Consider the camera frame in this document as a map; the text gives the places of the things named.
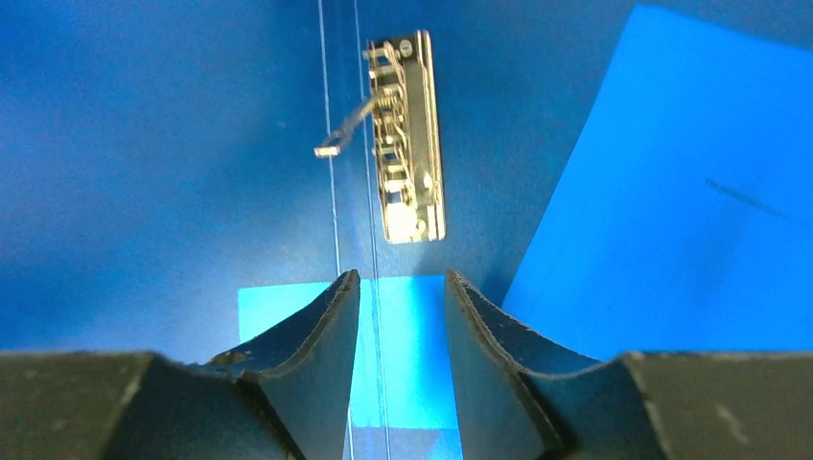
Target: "metal ring binder mechanism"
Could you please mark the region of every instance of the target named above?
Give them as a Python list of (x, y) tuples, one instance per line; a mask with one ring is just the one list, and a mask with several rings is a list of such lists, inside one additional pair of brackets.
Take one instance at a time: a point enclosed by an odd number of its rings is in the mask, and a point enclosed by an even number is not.
[(356, 127), (372, 115), (386, 240), (443, 240), (446, 219), (429, 33), (370, 42), (363, 56), (370, 69), (370, 98), (314, 152), (320, 158), (338, 155)]

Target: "metal clip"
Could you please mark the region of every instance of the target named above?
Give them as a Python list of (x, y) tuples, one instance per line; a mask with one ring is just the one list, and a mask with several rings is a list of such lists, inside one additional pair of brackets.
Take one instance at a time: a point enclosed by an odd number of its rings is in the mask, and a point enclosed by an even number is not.
[(384, 236), (393, 243), (443, 240), (446, 218), (429, 33), (370, 42), (363, 56), (369, 65), (370, 99), (314, 153), (320, 158), (338, 155), (372, 114)]

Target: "blue surface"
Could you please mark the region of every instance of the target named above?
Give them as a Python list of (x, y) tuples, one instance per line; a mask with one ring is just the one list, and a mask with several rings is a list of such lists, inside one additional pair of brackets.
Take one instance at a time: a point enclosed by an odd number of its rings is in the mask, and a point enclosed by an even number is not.
[[(253, 338), (304, 308), (328, 285), (241, 289), (241, 340)], [(415, 437), (422, 445), (429, 440), (427, 449), (436, 452), (429, 457), (422, 454), (408, 458), (459, 458), (461, 451), (443, 299), (443, 276), (361, 281), (359, 338), (350, 401), (352, 425), (390, 430), (391, 442), (396, 445), (391, 447), (393, 450), (410, 453), (422, 449), (409, 444), (408, 440)], [(420, 435), (414, 430), (426, 433)], [(358, 442), (375, 441), (360, 436)], [(372, 450), (358, 446), (359, 452), (366, 449)], [(458, 454), (448, 456), (450, 452)]]
[(813, 348), (810, 75), (637, 8), (503, 307), (600, 358)]
[[(238, 304), (264, 286), (299, 285), (255, 328), (357, 268), (381, 279), (354, 450), (383, 458), (387, 429), (399, 460), (459, 458), (447, 268), (598, 357), (809, 348), (811, 69), (786, 45), (813, 48), (813, 4), (656, 3), (785, 46), (642, 7), (625, 29), (631, 0), (5, 2), (0, 348), (205, 360), (256, 333)], [(366, 92), (362, 42), (418, 28), (449, 236), (393, 246), (369, 133), (333, 175), (312, 147)]]
[(335, 278), (318, 17), (3, 3), (0, 348), (205, 360), (239, 288)]

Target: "lever arch mechanism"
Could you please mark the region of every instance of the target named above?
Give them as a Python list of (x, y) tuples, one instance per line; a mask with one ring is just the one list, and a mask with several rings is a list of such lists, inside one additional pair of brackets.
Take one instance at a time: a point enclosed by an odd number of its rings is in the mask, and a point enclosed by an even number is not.
[(337, 156), (372, 115), (386, 240), (443, 240), (446, 218), (429, 33), (370, 42), (363, 56), (369, 65), (370, 98), (314, 153)]

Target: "thin white line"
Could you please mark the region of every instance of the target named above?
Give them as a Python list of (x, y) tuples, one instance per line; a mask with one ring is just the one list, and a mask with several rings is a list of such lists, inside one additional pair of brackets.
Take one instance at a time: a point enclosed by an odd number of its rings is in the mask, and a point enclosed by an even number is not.
[[(322, 81), (325, 88), (325, 126), (330, 134), (330, 93), (328, 91), (328, 59), (325, 47), (325, 12), (322, 7), (322, 0), (318, 0), (319, 6), (319, 41), (322, 47)], [(333, 158), (328, 158), (328, 168), (331, 178), (331, 208), (333, 211), (333, 239), (336, 248), (336, 276), (341, 275), (341, 261), (338, 253), (338, 217), (336, 212), (336, 175), (333, 169)], [(347, 440), (350, 445), (350, 460), (355, 460), (356, 453), (353, 450), (353, 417), (350, 413), (350, 405), (347, 406)]]
[[(353, 9), (356, 15), (356, 48), (361, 49), (361, 31), (360, 31), (360, 21), (359, 21), (359, 1), (353, 0)], [(359, 59), (359, 94), (362, 99), (364, 99), (364, 71), (361, 67), (361, 53), (358, 56)], [(375, 299), (375, 309), (376, 309), (376, 323), (377, 323), (377, 330), (376, 330), (376, 342), (378, 342), (379, 348), (379, 363), (381, 369), (381, 380), (382, 380), (382, 410), (383, 410), (383, 433), (384, 433), (384, 442), (386, 445), (386, 458), (391, 458), (390, 452), (390, 439), (389, 439), (389, 414), (387, 410), (386, 404), (386, 373), (384, 372), (383, 368), (383, 347), (381, 343), (381, 297), (379, 296), (379, 261), (378, 261), (378, 249), (376, 247), (376, 220), (375, 220), (375, 210), (373, 207), (373, 184), (372, 184), (372, 176), (370, 174), (370, 148), (369, 144), (367, 143), (367, 123), (362, 124), (363, 127), (363, 134), (364, 134), (364, 169), (367, 174), (367, 204), (369, 206), (369, 216), (370, 216), (370, 250), (372, 251), (373, 255), (373, 279), (371, 282), (372, 287), (372, 294)]]

